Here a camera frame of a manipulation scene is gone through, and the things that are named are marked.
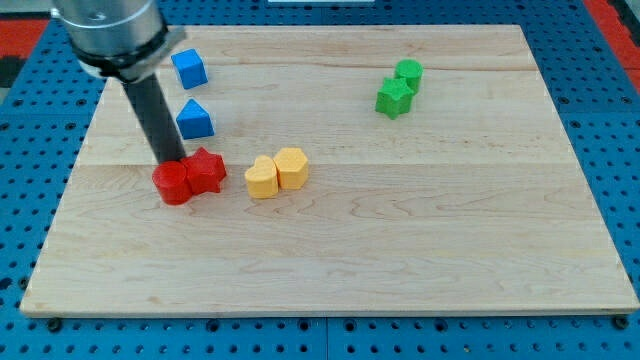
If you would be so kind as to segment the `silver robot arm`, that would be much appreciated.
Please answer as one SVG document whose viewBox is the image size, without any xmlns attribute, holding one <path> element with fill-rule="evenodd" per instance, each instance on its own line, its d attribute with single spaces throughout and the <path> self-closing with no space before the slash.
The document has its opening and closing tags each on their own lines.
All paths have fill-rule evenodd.
<svg viewBox="0 0 640 360">
<path fill-rule="evenodd" d="M 98 78 L 137 83 L 186 38 L 167 25 L 155 0 L 53 0 L 81 67 Z"/>
</svg>

